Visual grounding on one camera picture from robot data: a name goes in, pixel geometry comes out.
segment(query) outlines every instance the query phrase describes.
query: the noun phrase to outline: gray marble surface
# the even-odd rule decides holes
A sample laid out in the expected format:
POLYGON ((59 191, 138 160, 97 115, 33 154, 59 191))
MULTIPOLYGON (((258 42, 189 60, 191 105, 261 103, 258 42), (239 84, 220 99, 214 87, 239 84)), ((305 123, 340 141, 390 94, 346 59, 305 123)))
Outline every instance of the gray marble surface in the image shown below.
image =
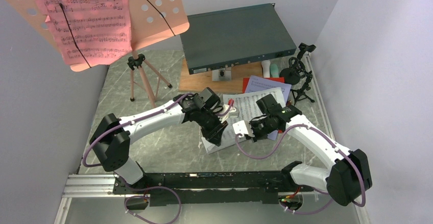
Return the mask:
MULTIPOLYGON (((183 52, 144 51, 142 53, 173 85, 173 88, 169 89, 161 81, 156 106, 160 106, 177 94, 181 94, 178 92, 178 87, 184 58, 183 52)), ((271 60, 272 63, 279 66, 280 70, 287 66, 287 61, 288 57, 271 60)), ((137 86, 135 88, 135 101, 129 101, 131 92, 130 69, 126 62, 127 57, 124 57, 110 65, 89 137, 94 133, 102 117, 109 113, 121 117, 141 113, 152 108, 146 92, 137 86)), ((145 65, 143 67, 153 90, 156 91, 156 74, 145 65)), ((141 82, 137 71, 135 71, 135 80, 141 82)), ((307 94, 318 100, 314 89, 308 91, 307 94)), ((326 132, 326 123, 318 103, 303 100, 298 102, 296 107, 314 125, 326 132)), ((130 157, 137 161, 146 172, 281 170, 295 160, 312 166, 324 167, 312 152, 290 136, 286 136, 279 149, 271 157, 264 160, 250 159, 240 153, 236 146, 208 155, 203 146, 199 147, 199 138, 200 129, 194 122, 167 127, 147 135, 131 145, 130 157)), ((263 140, 257 143, 246 141, 242 142, 241 145, 250 154, 265 155, 272 150, 275 143, 276 141, 263 140)), ((89 154, 87 162, 98 163, 93 152, 89 154)), ((79 173, 99 174, 106 172, 102 167, 86 168, 81 166, 79 173)))

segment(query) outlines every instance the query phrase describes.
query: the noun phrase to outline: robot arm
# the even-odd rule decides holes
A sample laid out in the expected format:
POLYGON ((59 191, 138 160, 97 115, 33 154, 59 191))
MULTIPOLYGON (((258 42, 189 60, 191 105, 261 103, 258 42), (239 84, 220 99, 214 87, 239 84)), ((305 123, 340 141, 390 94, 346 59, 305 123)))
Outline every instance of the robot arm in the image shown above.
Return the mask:
POLYGON ((207 141, 219 146, 227 122, 218 117, 214 109, 220 98, 209 88, 201 93, 179 95, 173 101, 152 110, 116 118, 106 115, 90 139, 92 149, 106 172, 114 171, 127 183, 134 184, 143 177, 143 172, 131 158, 129 146, 135 141, 164 127, 195 121, 207 141), (127 122, 124 127, 114 130, 94 143, 102 134, 127 122))
POLYGON ((327 190, 337 203, 348 205, 361 194, 361 189, 356 172, 339 153, 342 152, 360 171, 365 190, 371 188, 370 169, 367 156, 363 151, 359 149, 351 151, 338 144, 311 124, 296 107, 282 108, 272 95, 258 100, 257 105, 266 116, 253 119, 249 123, 246 121, 235 123, 233 128, 237 134, 257 141, 265 139, 266 135, 274 130, 289 129, 287 134, 302 142, 325 164, 326 169, 308 166, 300 161, 290 164, 285 170, 290 172, 296 184, 327 190))

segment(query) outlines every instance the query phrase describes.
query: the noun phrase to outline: dark gray electronic device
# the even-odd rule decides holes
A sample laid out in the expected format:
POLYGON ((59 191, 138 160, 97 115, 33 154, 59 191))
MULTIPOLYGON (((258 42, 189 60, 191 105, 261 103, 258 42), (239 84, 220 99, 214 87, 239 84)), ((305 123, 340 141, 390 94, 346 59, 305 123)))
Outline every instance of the dark gray electronic device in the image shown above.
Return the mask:
POLYGON ((274 4, 188 16, 180 35, 189 74, 290 56, 296 45, 274 4))

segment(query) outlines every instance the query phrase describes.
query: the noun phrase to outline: wooden base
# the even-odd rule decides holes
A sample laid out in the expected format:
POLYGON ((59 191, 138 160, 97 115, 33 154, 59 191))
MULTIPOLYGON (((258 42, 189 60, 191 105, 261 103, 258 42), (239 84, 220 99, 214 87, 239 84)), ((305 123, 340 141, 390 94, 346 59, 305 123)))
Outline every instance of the wooden base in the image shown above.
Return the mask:
POLYGON ((186 60, 183 59, 179 91, 200 92, 209 87, 216 93, 242 93, 243 80, 251 75, 263 77, 261 62, 232 67, 231 81, 212 81, 212 71, 190 75, 186 60))

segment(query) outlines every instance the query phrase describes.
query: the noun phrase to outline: sheet music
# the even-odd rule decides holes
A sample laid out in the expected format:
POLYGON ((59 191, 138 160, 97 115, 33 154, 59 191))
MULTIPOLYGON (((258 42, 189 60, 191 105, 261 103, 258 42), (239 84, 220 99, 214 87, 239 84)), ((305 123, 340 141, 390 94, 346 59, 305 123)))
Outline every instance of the sheet music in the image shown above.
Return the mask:
POLYGON ((211 154, 223 148, 226 148, 228 146, 235 145, 234 137, 236 134, 233 129, 233 124, 241 120, 250 121, 251 119, 262 115, 262 112, 260 111, 256 102, 268 94, 272 94, 275 100, 279 104, 281 104, 281 106, 285 107, 284 97, 280 87, 272 88, 269 90, 251 92, 251 93, 238 94, 238 95, 224 94, 223 95, 224 104, 227 104, 229 99, 233 99, 234 106, 237 109, 239 109, 239 117, 229 118, 227 120, 228 126, 225 128, 223 132, 223 136, 221 139, 221 146, 215 146, 214 144, 206 141, 204 137, 202 137, 202 142, 203 145, 205 146, 206 152, 208 154, 211 154))
POLYGON ((75 41, 91 66, 111 64, 131 52, 131 20, 128 0, 35 0, 47 15, 48 30, 68 65, 86 63, 75 41), (68 22, 59 4, 63 5, 68 22))

